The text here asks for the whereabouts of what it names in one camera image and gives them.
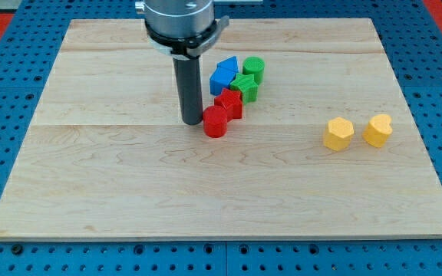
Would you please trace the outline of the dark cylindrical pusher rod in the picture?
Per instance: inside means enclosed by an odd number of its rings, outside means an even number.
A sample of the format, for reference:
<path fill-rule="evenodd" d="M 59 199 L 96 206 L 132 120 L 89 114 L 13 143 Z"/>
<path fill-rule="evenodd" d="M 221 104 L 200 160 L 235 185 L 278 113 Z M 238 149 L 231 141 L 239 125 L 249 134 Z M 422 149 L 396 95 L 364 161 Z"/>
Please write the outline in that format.
<path fill-rule="evenodd" d="M 182 120 L 187 125 L 197 125 L 203 118 L 202 85 L 199 59 L 181 61 L 174 59 L 176 87 Z"/>

